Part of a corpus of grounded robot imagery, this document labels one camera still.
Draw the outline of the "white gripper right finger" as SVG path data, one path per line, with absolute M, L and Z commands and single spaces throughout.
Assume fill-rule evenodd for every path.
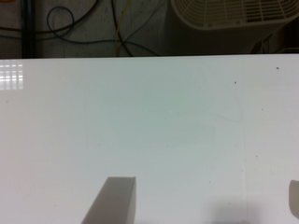
M 299 181 L 296 180 L 289 185 L 289 207 L 292 215 L 299 218 Z

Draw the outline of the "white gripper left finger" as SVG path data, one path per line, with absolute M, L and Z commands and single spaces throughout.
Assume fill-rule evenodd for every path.
M 109 177 L 81 224 L 135 224 L 136 180 Z

